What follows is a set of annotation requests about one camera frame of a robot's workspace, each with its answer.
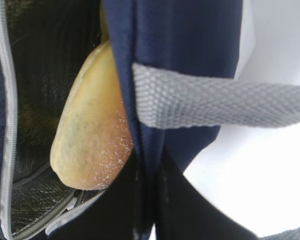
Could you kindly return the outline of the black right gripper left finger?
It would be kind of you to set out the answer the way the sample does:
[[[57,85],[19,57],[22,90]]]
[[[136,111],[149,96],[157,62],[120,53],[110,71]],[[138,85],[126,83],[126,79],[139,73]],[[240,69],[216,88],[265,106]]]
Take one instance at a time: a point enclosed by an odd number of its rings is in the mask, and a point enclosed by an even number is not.
[[[144,165],[132,152],[112,184],[87,210],[57,228],[51,240],[148,240],[153,221]]]

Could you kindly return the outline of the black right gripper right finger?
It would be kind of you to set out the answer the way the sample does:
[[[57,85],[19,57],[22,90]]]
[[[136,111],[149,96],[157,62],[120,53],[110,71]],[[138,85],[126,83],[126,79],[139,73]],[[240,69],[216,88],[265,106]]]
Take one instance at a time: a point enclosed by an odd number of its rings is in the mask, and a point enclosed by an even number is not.
[[[256,240],[209,203],[184,177],[167,150],[157,171],[158,240]]]

